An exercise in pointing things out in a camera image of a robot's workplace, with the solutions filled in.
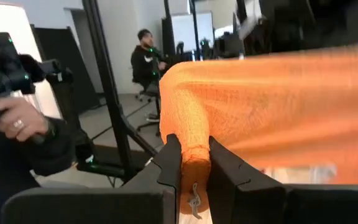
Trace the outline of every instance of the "man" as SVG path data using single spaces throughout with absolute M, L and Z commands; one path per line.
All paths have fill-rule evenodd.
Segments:
M 31 169 L 38 175 L 63 171 L 71 166 L 74 148 L 65 123 L 44 117 L 25 99 L 0 98 L 0 110 L 1 216 L 9 197 L 39 186 Z
M 133 81 L 140 83 L 146 89 L 153 81 L 158 79 L 155 75 L 154 60 L 158 60 L 158 69 L 164 71 L 167 64 L 156 55 L 151 49 L 154 49 L 153 35 L 147 29 L 142 29 L 137 34 L 140 45 L 136 46 L 131 57 L 131 64 L 133 69 Z

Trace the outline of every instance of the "gray floor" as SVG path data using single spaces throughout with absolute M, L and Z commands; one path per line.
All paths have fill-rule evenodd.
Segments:
M 135 95 L 120 95 L 120 103 L 124 114 L 127 116 L 133 113 L 138 108 L 146 105 L 146 102 L 141 103 L 135 99 Z M 149 112 L 155 112 L 155 103 L 151 102 L 143 107 L 138 112 L 127 118 L 128 122 L 133 127 L 138 127 L 141 124 L 146 123 L 145 115 Z M 82 128 L 88 133 L 90 138 L 98 135 L 101 131 L 111 126 L 111 120 L 109 117 L 107 106 L 103 106 L 96 110 L 91 110 L 83 113 L 80 116 Z M 151 126 L 142 129 L 140 135 L 158 151 L 162 148 L 162 140 L 155 136 L 156 126 Z M 112 129 L 105 132 L 100 137 L 94 140 L 95 144 L 104 146 L 117 146 L 114 132 Z M 132 139 L 129 138 L 129 145 L 133 150 L 141 150 L 140 146 L 137 145 Z M 71 184 L 74 187 L 102 187 L 110 188 L 111 184 L 108 178 L 103 175 L 90 174 L 86 172 L 77 171 L 75 168 L 68 169 L 59 174 L 55 174 L 49 177 L 38 177 L 37 180 L 45 187 L 65 187 Z M 116 187 L 120 186 L 122 182 L 116 181 Z

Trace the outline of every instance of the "black hoodie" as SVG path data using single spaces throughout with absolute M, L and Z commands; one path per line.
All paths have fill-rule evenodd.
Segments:
M 157 79 L 158 76 L 153 73 L 154 67 L 158 67 L 157 62 L 153 59 L 155 56 L 153 52 L 145 50 L 139 45 L 136 46 L 131 57 L 133 82 L 140 83 L 146 88 L 152 81 Z
M 57 119 L 50 119 L 50 122 L 56 135 L 42 146 L 12 141 L 0 133 L 0 223 L 1 207 L 9 197 L 39 187 L 30 173 L 31 169 L 39 175 L 50 175 L 71 166 L 74 146 L 66 124 Z

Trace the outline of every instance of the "orange fabric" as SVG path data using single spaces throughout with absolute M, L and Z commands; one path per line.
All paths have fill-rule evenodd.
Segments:
M 335 164 L 333 183 L 358 184 L 358 47 L 181 63 L 160 91 L 163 140 L 182 146 L 182 201 L 197 182 L 199 211 L 209 136 L 254 167 Z

